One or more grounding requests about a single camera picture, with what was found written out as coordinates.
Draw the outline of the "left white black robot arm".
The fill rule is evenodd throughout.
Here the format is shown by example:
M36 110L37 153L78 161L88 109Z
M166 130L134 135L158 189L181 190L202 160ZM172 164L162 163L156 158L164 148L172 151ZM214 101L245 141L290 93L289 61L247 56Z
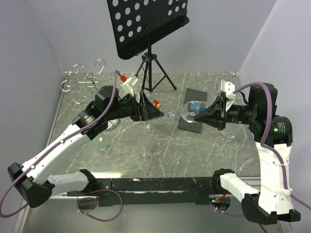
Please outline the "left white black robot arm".
M126 117L133 121L149 121L164 116L144 92L139 95L139 100L131 94L120 98L117 88L102 87L86 109L41 153L23 164L13 163L8 167L14 187L31 208L61 193L94 193L97 180L87 169L65 175L53 175L53 172L76 150L106 130L109 121Z

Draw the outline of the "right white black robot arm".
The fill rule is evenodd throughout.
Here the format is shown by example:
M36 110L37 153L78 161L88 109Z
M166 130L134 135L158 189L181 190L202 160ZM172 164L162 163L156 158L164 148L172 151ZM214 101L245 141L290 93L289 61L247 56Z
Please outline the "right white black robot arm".
M260 189L251 187L233 170L224 168L214 172L212 188L216 193L232 194L250 222L261 225L298 222L301 214L292 203L289 183L292 124L287 117L276 114L278 92L272 84L254 82L247 87L248 102L236 105L238 89L231 82L221 81L220 95L207 109L199 110L194 120L220 131L228 123L248 126L259 155Z

